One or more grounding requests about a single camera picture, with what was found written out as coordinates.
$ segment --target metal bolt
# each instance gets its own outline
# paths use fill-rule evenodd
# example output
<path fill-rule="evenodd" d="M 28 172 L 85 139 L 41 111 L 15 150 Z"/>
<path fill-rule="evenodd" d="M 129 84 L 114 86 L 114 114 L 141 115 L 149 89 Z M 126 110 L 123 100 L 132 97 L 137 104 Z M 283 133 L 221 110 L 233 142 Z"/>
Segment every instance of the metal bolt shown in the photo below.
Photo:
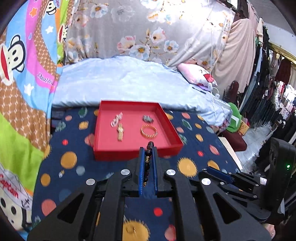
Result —
<path fill-rule="evenodd" d="M 86 184 L 89 185 L 89 186 L 95 184 L 95 182 L 96 181 L 94 179 L 92 179 L 92 178 L 86 180 Z"/>
<path fill-rule="evenodd" d="M 209 186 L 211 184 L 211 180 L 208 179 L 208 178 L 203 178 L 202 179 L 202 184 L 206 185 L 206 186 Z"/>
<path fill-rule="evenodd" d="M 121 173 L 121 175 L 126 176 L 126 175 L 130 174 L 131 172 L 130 172 L 129 169 L 122 169 L 122 170 L 120 171 L 120 173 Z"/>
<path fill-rule="evenodd" d="M 176 171 L 173 170 L 173 169 L 169 169 L 169 170 L 166 171 L 166 173 L 167 173 L 169 176 L 173 176 L 173 175 L 176 174 Z"/>

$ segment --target polka dot fabric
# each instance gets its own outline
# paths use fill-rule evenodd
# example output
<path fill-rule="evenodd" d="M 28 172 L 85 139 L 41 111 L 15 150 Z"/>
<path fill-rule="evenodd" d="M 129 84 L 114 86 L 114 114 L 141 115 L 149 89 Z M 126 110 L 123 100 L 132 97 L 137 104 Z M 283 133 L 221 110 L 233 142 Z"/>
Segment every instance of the polka dot fabric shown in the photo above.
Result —
<path fill-rule="evenodd" d="M 208 165 L 235 172 L 232 157 L 202 118 L 190 112 L 165 112 L 184 143 L 177 156 L 165 157 L 171 168 L 194 180 Z M 92 146 L 97 113 L 97 108 L 90 107 L 66 111 L 61 120 L 66 125 L 61 124 L 62 128 L 53 134 L 48 155 L 40 166 L 32 220 L 44 219 L 87 179 L 103 180 L 126 168 L 126 161 L 95 161 Z M 156 198 L 152 175 L 149 177 L 140 198 L 126 198 L 124 215 L 147 225 L 149 241 L 175 240 L 173 203 L 169 198 Z"/>

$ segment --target dark red cloth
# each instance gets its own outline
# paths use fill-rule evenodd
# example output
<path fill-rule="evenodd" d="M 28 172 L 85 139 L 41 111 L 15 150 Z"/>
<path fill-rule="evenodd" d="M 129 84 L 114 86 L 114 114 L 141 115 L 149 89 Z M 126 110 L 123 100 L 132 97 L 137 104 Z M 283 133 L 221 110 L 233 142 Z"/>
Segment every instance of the dark red cloth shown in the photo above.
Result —
<path fill-rule="evenodd" d="M 285 58 L 281 61 L 279 70 L 276 73 L 275 81 L 282 81 L 287 85 L 290 80 L 290 75 L 291 75 L 291 61 Z"/>
<path fill-rule="evenodd" d="M 247 149 L 247 144 L 238 131 L 231 133 L 225 130 L 222 132 L 222 135 L 227 139 L 234 151 L 245 151 Z"/>

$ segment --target red box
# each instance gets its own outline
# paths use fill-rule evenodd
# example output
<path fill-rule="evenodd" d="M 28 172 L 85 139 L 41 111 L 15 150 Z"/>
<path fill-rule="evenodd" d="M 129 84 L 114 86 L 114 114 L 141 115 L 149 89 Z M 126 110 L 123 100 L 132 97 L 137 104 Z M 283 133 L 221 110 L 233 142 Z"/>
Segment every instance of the red box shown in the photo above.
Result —
<path fill-rule="evenodd" d="M 119 123 L 122 124 L 123 140 L 118 141 L 117 127 L 111 126 L 111 121 L 122 112 Z M 158 135 L 153 139 L 142 136 L 141 127 L 146 124 L 143 115 L 150 116 L 154 122 Z M 145 133 L 153 134 L 151 129 Z M 139 148 L 146 148 L 149 141 L 154 142 L 160 157 L 177 155 L 183 147 L 175 128 L 166 116 L 159 103 L 101 101 L 94 140 L 94 154 L 96 160 L 121 161 L 130 160 L 138 156 Z"/>

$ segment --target tiled floor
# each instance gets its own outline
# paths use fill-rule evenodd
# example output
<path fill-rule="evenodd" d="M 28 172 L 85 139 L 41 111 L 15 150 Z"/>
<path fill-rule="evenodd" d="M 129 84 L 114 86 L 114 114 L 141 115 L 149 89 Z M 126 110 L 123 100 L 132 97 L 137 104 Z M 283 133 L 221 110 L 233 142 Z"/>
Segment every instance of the tiled floor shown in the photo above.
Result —
<path fill-rule="evenodd" d="M 271 135 L 271 127 L 265 125 L 263 127 L 258 127 L 257 129 L 250 128 L 245 136 L 243 136 L 244 141 L 247 144 L 247 149 L 245 151 L 238 151 L 235 154 L 240 159 L 242 163 L 242 172 L 249 173 L 253 171 L 254 161 L 257 158 L 260 148 L 263 142 Z"/>

